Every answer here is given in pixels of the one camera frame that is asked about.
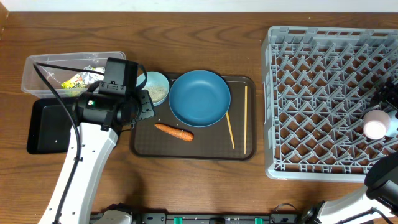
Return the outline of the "pink cup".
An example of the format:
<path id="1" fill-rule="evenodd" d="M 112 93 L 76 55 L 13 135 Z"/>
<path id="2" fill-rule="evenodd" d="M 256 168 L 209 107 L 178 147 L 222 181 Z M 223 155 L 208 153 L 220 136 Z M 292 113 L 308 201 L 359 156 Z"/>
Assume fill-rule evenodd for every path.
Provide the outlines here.
<path id="1" fill-rule="evenodd" d="M 370 139 L 383 138 L 390 126 L 389 115 L 381 110 L 372 110 L 364 115 L 363 132 Z"/>

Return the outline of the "light blue cup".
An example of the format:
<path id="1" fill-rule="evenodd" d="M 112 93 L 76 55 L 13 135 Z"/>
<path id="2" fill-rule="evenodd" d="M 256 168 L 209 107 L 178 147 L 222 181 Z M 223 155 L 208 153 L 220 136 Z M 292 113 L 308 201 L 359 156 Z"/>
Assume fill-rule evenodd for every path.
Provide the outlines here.
<path id="1" fill-rule="evenodd" d="M 386 132 L 386 136 L 393 138 L 393 137 L 397 136 L 397 133 L 398 133 L 397 111 L 388 112 L 388 115 L 390 118 L 390 123 L 389 123 L 389 128 Z"/>

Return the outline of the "white tissue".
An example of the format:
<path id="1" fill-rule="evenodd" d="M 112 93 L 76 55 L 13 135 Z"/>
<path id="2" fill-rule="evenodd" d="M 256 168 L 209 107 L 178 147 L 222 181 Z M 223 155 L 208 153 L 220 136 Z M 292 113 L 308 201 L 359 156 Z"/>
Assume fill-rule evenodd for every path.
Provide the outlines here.
<path id="1" fill-rule="evenodd" d="M 85 85 L 90 85 L 96 81 L 102 81 L 104 78 L 105 68 L 104 67 L 92 67 L 91 65 L 85 67 L 85 70 L 92 70 L 92 72 L 82 72 L 80 76 Z"/>

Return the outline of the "yellow snack wrapper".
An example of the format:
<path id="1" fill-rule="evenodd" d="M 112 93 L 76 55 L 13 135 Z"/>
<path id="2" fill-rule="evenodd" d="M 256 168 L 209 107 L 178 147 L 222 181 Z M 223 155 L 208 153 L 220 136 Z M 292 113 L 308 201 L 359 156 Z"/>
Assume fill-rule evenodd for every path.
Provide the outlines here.
<path id="1" fill-rule="evenodd" d="M 86 87 L 86 84 L 84 83 L 82 77 L 79 74 L 76 74 L 71 79 L 63 82 L 61 87 L 63 89 L 77 89 Z"/>

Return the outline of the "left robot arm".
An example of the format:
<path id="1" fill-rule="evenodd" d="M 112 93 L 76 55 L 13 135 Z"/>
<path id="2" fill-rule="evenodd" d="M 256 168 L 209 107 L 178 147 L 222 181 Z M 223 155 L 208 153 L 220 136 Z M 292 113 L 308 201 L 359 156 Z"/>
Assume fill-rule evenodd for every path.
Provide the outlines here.
<path id="1" fill-rule="evenodd" d="M 98 184 L 123 126 L 154 115 L 147 90 L 130 97 L 84 92 L 73 107 L 67 156 L 41 223 L 88 223 Z"/>

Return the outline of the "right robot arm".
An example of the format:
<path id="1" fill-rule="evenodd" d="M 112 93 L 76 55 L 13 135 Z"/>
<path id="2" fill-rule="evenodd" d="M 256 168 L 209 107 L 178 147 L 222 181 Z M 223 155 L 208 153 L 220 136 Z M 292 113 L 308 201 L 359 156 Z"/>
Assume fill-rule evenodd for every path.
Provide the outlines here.
<path id="1" fill-rule="evenodd" d="M 387 81 L 371 98 L 363 116 L 366 137 L 397 136 L 397 82 Z M 397 153 L 379 159 L 365 176 L 364 187 L 334 201 L 322 201 L 297 223 L 366 223 L 397 216 Z"/>

